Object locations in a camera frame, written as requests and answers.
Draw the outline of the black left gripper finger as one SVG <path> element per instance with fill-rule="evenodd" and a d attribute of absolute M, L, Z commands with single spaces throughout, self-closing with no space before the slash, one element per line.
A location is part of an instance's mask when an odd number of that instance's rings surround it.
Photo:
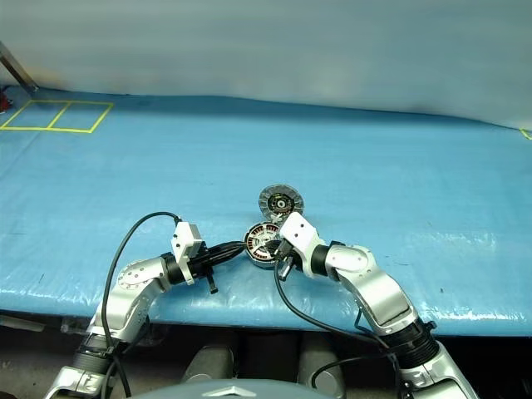
<path fill-rule="evenodd" d="M 237 256 L 245 249 L 242 241 L 230 241 L 209 248 L 210 256 Z"/>
<path fill-rule="evenodd" d="M 209 255 L 209 264 L 211 267 L 222 264 L 238 256 L 243 251 L 243 248 L 223 248 L 217 250 L 212 248 Z"/>

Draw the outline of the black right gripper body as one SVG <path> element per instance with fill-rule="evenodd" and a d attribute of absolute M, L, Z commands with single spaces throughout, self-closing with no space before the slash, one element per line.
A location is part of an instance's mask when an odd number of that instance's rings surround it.
<path fill-rule="evenodd" d="M 278 270 L 294 268 L 296 264 L 295 255 L 293 246 L 286 239 L 281 239 L 277 248 Z"/>

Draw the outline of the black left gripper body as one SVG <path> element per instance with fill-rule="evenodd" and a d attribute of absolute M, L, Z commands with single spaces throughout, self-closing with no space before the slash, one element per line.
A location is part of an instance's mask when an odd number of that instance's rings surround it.
<path fill-rule="evenodd" d="M 189 270 L 193 279 L 206 278 L 209 285 L 209 292 L 215 294 L 218 288 L 213 278 L 214 257 L 219 251 L 215 248 L 208 248 L 205 244 L 199 249 L 199 252 L 189 262 Z"/>

